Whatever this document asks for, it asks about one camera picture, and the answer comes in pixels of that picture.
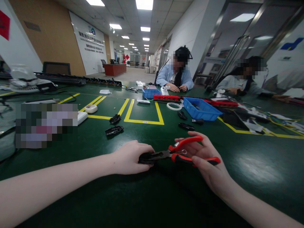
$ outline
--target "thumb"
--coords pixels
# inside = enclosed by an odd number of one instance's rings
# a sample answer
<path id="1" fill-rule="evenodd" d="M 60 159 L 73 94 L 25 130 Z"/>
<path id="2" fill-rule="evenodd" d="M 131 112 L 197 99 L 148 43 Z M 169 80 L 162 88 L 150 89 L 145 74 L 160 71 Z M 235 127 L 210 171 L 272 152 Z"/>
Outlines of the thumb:
<path id="1" fill-rule="evenodd" d="M 213 168 L 213 165 L 211 165 L 209 162 L 200 157 L 193 156 L 192 161 L 203 172 L 209 173 L 210 170 Z"/>

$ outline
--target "red pliers handle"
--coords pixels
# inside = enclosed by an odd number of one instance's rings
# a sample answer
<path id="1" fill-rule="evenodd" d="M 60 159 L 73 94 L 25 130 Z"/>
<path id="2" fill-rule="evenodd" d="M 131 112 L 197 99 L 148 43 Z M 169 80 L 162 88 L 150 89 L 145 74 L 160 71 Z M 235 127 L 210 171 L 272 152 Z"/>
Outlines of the red pliers handle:
<path id="1" fill-rule="evenodd" d="M 186 144 L 193 143 L 193 142 L 201 142 L 201 141 L 203 141 L 202 136 L 194 136 L 194 137 L 184 138 L 184 139 L 180 140 L 179 142 L 177 142 L 175 145 L 169 146 L 169 150 L 171 152 L 173 152 L 173 154 L 171 156 L 172 161 L 177 162 L 177 163 L 180 163 L 180 162 L 187 163 L 187 164 L 193 165 L 195 167 L 191 158 L 185 157 L 185 156 L 177 154 L 175 152 L 181 151 L 182 147 Z M 206 160 L 207 162 L 209 162 L 210 164 L 212 164 L 214 166 L 221 163 L 221 160 L 218 157 L 205 158 L 204 160 Z"/>

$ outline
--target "black hair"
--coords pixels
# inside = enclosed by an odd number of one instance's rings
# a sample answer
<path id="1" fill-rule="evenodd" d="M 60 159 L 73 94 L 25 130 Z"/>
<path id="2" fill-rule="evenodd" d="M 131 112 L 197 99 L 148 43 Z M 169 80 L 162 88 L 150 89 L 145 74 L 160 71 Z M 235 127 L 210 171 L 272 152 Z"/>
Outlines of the black hair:
<path id="1" fill-rule="evenodd" d="M 226 74 L 226 76 L 222 77 L 221 80 L 217 83 L 217 85 L 228 75 L 243 75 L 245 67 L 252 67 L 253 72 L 260 71 L 264 66 L 264 58 L 260 56 L 251 56 L 248 59 L 244 59 L 241 63 L 238 63 L 238 66 L 234 68 L 230 73 Z M 248 91 L 250 89 L 251 83 L 253 82 L 252 75 L 246 76 L 247 83 L 244 91 Z"/>
<path id="2" fill-rule="evenodd" d="M 184 63 L 183 66 L 179 68 L 179 71 L 175 76 L 175 82 L 174 82 L 174 85 L 181 86 L 181 75 L 183 73 L 183 70 L 185 69 L 185 66 L 187 65 L 189 59 L 193 59 L 193 58 L 192 58 L 191 52 L 186 47 L 186 45 L 178 48 L 175 51 L 174 56 L 176 57 L 178 62 Z"/>

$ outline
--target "blue plastic crate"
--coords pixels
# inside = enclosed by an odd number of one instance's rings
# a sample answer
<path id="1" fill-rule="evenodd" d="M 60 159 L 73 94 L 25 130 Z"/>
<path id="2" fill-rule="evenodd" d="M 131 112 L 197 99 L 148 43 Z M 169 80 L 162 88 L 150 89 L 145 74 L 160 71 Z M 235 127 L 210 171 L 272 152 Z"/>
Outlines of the blue plastic crate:
<path id="1" fill-rule="evenodd" d="M 159 90 L 152 90 L 152 89 L 143 89 L 142 90 L 142 97 L 146 98 L 147 100 L 153 100 L 153 95 L 161 95 L 162 93 Z"/>
<path id="2" fill-rule="evenodd" d="M 193 119 L 215 121 L 222 113 L 202 99 L 184 97 L 184 107 Z"/>

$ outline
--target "hand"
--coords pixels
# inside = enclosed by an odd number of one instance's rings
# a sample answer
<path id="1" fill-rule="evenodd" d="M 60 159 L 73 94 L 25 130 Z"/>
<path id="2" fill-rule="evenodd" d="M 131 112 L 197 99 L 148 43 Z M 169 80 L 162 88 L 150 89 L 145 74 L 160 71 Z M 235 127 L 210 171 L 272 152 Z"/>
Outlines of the hand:
<path id="1" fill-rule="evenodd" d="M 186 92 L 187 91 L 187 86 L 186 85 L 181 85 L 180 86 L 180 90 L 182 90 L 183 92 Z"/>
<path id="2" fill-rule="evenodd" d="M 243 91 L 243 88 L 228 88 L 227 90 L 236 95 L 238 93 L 238 89 Z"/>
<path id="3" fill-rule="evenodd" d="M 187 151 L 187 156 L 192 158 L 193 163 L 197 166 L 203 178 L 205 179 L 211 190 L 223 200 L 227 200 L 234 196 L 238 184 L 229 175 L 224 162 L 214 148 L 209 138 L 201 133 L 189 131 L 190 136 L 202 136 L 202 144 L 193 142 L 185 145 L 182 149 Z M 218 157 L 221 163 L 213 166 L 202 158 Z"/>
<path id="4" fill-rule="evenodd" d="M 137 140 L 125 143 L 111 154 L 114 173 L 127 175 L 148 171 L 153 165 L 138 163 L 139 156 L 146 152 L 155 153 L 152 146 L 139 143 Z"/>
<path id="5" fill-rule="evenodd" d="M 279 100 L 279 101 L 285 102 L 285 103 L 289 103 L 289 101 L 291 99 L 290 96 L 278 95 L 278 94 L 273 95 L 272 98 L 275 99 L 275 100 Z"/>
<path id="6" fill-rule="evenodd" d="M 170 86 L 169 90 L 171 90 L 172 92 L 180 92 L 180 89 L 172 83 L 167 83 L 165 86 Z"/>

